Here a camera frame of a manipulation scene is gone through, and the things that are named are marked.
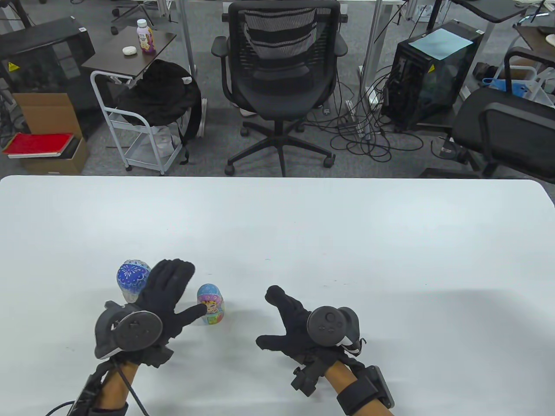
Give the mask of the person's left hand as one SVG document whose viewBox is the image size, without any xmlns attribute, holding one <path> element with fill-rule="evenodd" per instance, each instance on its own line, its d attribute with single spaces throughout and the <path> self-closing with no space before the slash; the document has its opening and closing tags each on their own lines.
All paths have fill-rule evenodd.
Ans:
<svg viewBox="0 0 555 416">
<path fill-rule="evenodd" d="M 177 338 L 184 327 L 206 315 L 207 307 L 203 303 L 197 303 L 179 313 L 175 312 L 175 307 L 195 271 L 196 267 L 192 262 L 179 258 L 160 261 L 151 270 L 147 283 L 135 304 L 157 315 L 163 330 L 160 337 L 149 348 L 126 353 L 127 362 L 152 366 L 153 356 L 157 355 L 172 338 Z"/>
</svg>

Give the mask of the person's right hand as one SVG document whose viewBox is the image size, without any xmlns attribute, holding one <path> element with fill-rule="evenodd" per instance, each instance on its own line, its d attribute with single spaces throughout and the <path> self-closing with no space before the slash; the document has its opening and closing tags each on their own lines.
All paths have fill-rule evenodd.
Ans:
<svg viewBox="0 0 555 416">
<path fill-rule="evenodd" d="M 364 365 L 354 358 L 349 358 L 345 349 L 337 345 L 321 345 L 316 343 L 307 331 L 307 322 L 311 312 L 303 304 L 290 297 L 277 286 L 270 286 L 265 300 L 275 306 L 284 324 L 285 335 L 260 335 L 256 344 L 262 350 L 279 351 L 304 366 L 292 382 L 296 390 L 305 396 L 311 396 L 316 389 L 317 381 L 325 375 L 335 363 L 341 363 L 358 375 Z"/>
</svg>

